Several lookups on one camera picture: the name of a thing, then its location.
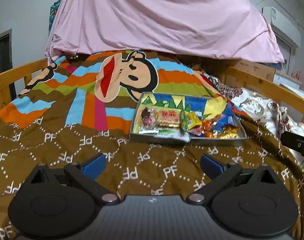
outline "wooden bed frame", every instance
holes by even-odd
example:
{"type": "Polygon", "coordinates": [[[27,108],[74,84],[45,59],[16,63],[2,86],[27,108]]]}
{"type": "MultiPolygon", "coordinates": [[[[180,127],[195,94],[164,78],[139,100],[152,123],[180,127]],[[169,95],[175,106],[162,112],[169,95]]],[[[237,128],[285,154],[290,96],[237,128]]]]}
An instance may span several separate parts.
{"type": "MultiPolygon", "coordinates": [[[[304,99],[284,87],[273,84],[275,70],[273,68],[246,60],[215,60],[205,59],[203,65],[212,66],[207,73],[218,77],[229,86],[246,87],[292,106],[303,114],[304,99]]],[[[32,80],[32,73],[47,67],[47,59],[37,60],[26,65],[7,70],[0,74],[0,109],[11,102],[9,85],[24,78],[25,85],[32,80]]]]}

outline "gray tray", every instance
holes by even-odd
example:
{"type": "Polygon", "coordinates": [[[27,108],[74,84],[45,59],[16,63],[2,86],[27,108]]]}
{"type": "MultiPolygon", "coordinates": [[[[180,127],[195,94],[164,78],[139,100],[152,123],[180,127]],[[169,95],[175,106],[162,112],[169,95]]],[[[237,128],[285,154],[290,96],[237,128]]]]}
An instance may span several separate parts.
{"type": "MultiPolygon", "coordinates": [[[[230,146],[241,146],[244,144],[244,141],[247,139],[247,134],[241,125],[240,121],[236,118],[236,116],[233,116],[233,122],[235,126],[240,127],[240,130],[238,131],[239,138],[236,139],[220,139],[220,138],[205,138],[205,137],[196,137],[191,136],[190,142],[186,143],[183,141],[171,139],[171,138],[155,138],[153,137],[153,134],[136,134],[132,133],[134,123],[135,123],[135,117],[137,114],[137,111],[139,109],[141,100],[143,98],[145,93],[142,93],[139,103],[135,109],[134,117],[131,123],[131,129],[129,138],[131,141],[134,142],[142,142],[142,143],[150,143],[150,144],[169,144],[169,145],[206,145],[206,146],[222,146],[222,147],[230,147],[230,146]]],[[[191,96],[191,95],[182,95],[182,94],[171,94],[171,93],[151,93],[148,92],[148,94],[167,94],[167,95],[176,95],[176,96],[185,96],[185,97],[191,97],[191,98],[204,98],[204,99],[213,99],[211,97],[199,97],[199,96],[191,96]]]]}

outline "dark doorway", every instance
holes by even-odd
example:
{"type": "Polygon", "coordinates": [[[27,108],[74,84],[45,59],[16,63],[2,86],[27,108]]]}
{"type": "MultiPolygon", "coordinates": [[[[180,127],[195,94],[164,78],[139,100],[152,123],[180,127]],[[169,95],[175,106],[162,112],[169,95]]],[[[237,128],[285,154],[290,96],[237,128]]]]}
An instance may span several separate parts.
{"type": "MultiPolygon", "coordinates": [[[[11,30],[0,34],[0,73],[12,68],[11,30]]],[[[16,98],[14,83],[10,84],[11,98],[16,98]]]]}

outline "gray gripper base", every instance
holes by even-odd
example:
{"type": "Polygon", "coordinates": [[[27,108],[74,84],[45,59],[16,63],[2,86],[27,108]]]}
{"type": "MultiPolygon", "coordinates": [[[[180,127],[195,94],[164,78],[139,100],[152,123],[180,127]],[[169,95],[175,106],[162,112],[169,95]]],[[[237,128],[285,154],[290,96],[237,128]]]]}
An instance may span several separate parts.
{"type": "MultiPolygon", "coordinates": [[[[178,195],[127,196],[121,204],[103,207],[85,230],[64,240],[89,239],[249,240],[224,230],[213,221],[207,209],[189,205],[178,195]]],[[[292,238],[283,235],[273,239],[292,238]]],[[[28,238],[18,236],[17,240],[28,238]]]]}

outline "metal screw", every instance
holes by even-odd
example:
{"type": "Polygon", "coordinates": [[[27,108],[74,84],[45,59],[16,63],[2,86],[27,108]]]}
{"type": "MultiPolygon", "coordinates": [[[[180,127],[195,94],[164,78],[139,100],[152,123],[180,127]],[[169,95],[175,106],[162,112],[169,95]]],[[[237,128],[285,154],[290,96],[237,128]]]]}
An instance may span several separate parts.
{"type": "Polygon", "coordinates": [[[189,199],[193,202],[201,202],[204,200],[204,195],[194,193],[189,196],[189,199]]]}
{"type": "Polygon", "coordinates": [[[105,202],[114,202],[117,200],[117,195],[114,194],[105,194],[102,196],[102,200],[105,202]]]}

